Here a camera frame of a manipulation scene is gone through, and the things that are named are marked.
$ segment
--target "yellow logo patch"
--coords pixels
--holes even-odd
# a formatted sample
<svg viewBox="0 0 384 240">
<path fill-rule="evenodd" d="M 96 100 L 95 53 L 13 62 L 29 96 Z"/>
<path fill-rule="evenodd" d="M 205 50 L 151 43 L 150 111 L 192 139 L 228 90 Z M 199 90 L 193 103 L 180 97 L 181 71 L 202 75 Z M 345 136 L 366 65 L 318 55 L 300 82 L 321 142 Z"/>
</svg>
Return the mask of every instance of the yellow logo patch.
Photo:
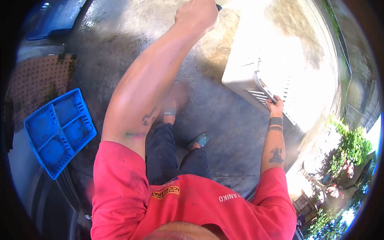
<svg viewBox="0 0 384 240">
<path fill-rule="evenodd" d="M 169 186 L 160 192 L 153 192 L 151 194 L 151 197 L 154 197 L 156 199 L 162 199 L 168 193 L 173 193 L 173 194 L 177 194 L 178 196 L 180 196 L 180 188 L 178 186 Z"/>
</svg>

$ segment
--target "dark pants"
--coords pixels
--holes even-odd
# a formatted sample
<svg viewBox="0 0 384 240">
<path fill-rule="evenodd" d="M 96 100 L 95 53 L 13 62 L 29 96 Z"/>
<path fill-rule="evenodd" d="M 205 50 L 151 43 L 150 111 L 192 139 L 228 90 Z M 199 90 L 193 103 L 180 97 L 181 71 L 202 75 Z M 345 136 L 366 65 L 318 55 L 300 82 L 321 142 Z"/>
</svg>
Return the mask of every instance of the dark pants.
<svg viewBox="0 0 384 240">
<path fill-rule="evenodd" d="M 162 185 L 182 174 L 194 174 L 211 179 L 207 153 L 202 149 L 190 151 L 183 159 L 180 169 L 175 156 L 173 126 L 160 123 L 146 149 L 147 178 L 150 185 Z"/>
</svg>

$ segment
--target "wrist tattoo band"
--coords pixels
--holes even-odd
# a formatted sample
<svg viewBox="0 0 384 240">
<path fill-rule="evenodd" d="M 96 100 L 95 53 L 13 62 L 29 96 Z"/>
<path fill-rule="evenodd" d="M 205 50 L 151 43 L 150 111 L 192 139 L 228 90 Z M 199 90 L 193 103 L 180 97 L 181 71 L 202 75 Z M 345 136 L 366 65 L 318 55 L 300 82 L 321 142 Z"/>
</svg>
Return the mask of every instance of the wrist tattoo band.
<svg viewBox="0 0 384 240">
<path fill-rule="evenodd" d="M 271 125 L 279 125 L 279 126 L 283 126 L 283 119 L 282 118 L 278 118 L 278 117 L 272 117 L 269 119 L 269 126 Z"/>
<path fill-rule="evenodd" d="M 278 117 L 270 118 L 268 131 L 271 131 L 271 130 L 283 132 L 283 119 Z"/>
</svg>

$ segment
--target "blue plastic crate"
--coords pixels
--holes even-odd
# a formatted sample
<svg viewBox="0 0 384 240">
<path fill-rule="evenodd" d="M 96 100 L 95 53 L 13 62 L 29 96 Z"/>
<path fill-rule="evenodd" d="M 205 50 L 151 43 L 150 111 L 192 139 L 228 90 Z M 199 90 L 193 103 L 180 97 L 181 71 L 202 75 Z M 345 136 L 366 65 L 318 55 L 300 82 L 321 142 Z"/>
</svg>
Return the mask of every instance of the blue plastic crate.
<svg viewBox="0 0 384 240">
<path fill-rule="evenodd" d="M 78 88 L 36 110 L 25 119 L 24 128 L 39 163 L 53 180 L 96 136 L 91 115 Z"/>
</svg>

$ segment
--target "brown pegboard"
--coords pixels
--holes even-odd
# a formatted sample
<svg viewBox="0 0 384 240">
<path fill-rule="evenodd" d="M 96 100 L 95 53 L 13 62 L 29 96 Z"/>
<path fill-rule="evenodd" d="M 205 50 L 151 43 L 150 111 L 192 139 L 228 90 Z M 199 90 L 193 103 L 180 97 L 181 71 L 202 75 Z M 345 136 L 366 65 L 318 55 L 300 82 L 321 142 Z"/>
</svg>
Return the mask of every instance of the brown pegboard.
<svg viewBox="0 0 384 240">
<path fill-rule="evenodd" d="M 29 58 L 16 64 L 8 86 L 15 131 L 39 107 L 69 91 L 75 66 L 76 56 L 71 54 Z"/>
</svg>

